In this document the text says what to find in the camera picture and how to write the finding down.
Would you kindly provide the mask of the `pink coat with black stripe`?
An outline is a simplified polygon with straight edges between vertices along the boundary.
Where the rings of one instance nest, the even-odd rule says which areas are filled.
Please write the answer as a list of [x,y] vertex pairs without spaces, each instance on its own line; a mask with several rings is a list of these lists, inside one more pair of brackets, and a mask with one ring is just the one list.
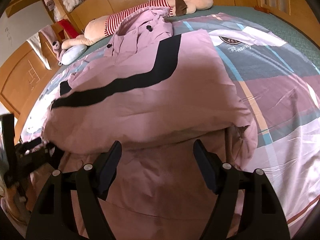
[[193,156],[194,141],[239,168],[258,143],[235,84],[216,74],[111,84],[97,74],[72,74],[50,106],[43,137],[66,152],[65,171],[121,142],[117,177],[101,201],[117,239],[198,239],[216,196]]

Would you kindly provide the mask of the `wooden headboard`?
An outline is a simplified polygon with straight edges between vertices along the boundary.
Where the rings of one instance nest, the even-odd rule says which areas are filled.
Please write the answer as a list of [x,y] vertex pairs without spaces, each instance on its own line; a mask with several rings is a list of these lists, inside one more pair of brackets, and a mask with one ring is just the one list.
[[1,66],[1,103],[14,114],[15,142],[18,142],[24,124],[40,94],[55,75],[59,66],[49,54],[48,70],[28,42],[24,42]]

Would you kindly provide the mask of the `light blue round cushion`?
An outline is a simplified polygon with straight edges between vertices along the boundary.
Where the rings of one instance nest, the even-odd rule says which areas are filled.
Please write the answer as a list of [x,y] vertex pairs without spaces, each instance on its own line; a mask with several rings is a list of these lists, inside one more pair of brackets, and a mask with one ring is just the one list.
[[75,60],[77,60],[85,51],[87,50],[87,46],[84,44],[80,44],[77,46],[72,46],[67,49],[66,52],[61,57],[62,65],[70,65]]

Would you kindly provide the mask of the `white towel on headboard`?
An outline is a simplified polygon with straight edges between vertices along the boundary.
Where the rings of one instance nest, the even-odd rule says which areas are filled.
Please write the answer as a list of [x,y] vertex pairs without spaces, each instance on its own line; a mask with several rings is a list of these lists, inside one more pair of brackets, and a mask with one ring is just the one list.
[[35,33],[31,37],[29,37],[26,41],[29,43],[31,48],[35,51],[36,55],[39,57],[39,59],[44,64],[45,68],[47,70],[51,70],[49,62],[42,52],[42,46],[41,46],[39,33]]

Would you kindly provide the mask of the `pink plush toy hanging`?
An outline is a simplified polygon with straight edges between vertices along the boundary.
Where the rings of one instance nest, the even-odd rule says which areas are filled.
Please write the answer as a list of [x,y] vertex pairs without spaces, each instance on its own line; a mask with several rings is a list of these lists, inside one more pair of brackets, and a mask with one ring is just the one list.
[[42,28],[40,30],[40,33],[47,39],[47,41],[50,43],[50,46],[52,48],[53,53],[56,56],[56,59],[59,62],[59,65],[61,65],[61,59],[63,54],[66,52],[64,49],[61,47],[61,43],[57,38],[57,35],[52,28],[51,25],[47,25],[46,27]]

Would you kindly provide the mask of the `plaid pastel bed quilt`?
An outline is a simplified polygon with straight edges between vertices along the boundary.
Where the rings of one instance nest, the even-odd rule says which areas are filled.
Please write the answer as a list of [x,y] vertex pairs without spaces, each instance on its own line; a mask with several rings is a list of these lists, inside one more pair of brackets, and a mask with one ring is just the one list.
[[[51,102],[44,116],[44,126],[51,104],[67,92],[69,76],[77,73],[75,63],[68,67],[64,77],[48,93]],[[238,96],[254,116],[258,143],[245,167],[222,162],[230,163],[240,171],[253,172],[259,168],[265,172],[280,201],[291,239],[319,201],[319,81],[312,85],[299,80],[293,86],[288,86],[280,79],[268,78],[234,84]],[[64,151],[58,169],[47,164],[32,173],[31,187],[37,198],[54,171],[75,172],[95,162],[78,160],[75,169],[65,171],[61,165],[65,156]],[[71,197],[78,232],[83,239],[88,239],[77,192],[71,191]]]

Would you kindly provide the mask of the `red cloth on chair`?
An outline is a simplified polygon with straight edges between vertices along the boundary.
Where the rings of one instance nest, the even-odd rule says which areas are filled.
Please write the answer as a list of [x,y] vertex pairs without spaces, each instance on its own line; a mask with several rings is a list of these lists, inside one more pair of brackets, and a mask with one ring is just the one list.
[[63,30],[67,33],[69,38],[76,38],[80,35],[80,33],[75,29],[75,27],[71,24],[71,22],[67,19],[62,19],[57,22]]

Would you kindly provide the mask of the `white bedding in shelf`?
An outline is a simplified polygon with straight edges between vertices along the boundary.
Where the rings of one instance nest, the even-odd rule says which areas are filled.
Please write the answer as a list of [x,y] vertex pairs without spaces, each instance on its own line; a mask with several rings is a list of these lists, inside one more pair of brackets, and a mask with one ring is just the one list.
[[[68,12],[72,12],[78,5],[82,3],[82,0],[62,0],[62,3],[65,7],[65,9]],[[54,7],[54,20],[55,22],[58,22],[62,20],[62,16],[57,8],[57,6]]]

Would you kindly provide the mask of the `green bed mattress sheet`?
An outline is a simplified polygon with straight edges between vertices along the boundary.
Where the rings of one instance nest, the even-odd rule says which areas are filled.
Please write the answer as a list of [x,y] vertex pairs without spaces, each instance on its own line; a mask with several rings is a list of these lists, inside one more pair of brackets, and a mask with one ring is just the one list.
[[256,19],[230,14],[168,17],[168,8],[145,7],[127,16],[100,48],[78,58],[80,76],[107,83],[149,77],[152,83],[213,74],[231,83],[280,79],[288,86],[319,81],[319,66],[292,46],[283,22],[260,13]]

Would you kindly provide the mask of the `wooden footboard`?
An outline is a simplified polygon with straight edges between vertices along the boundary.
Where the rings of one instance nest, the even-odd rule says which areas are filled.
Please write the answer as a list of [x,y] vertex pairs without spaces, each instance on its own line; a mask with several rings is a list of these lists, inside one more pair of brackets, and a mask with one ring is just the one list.
[[258,0],[258,5],[289,22],[319,44],[319,22],[306,0]]

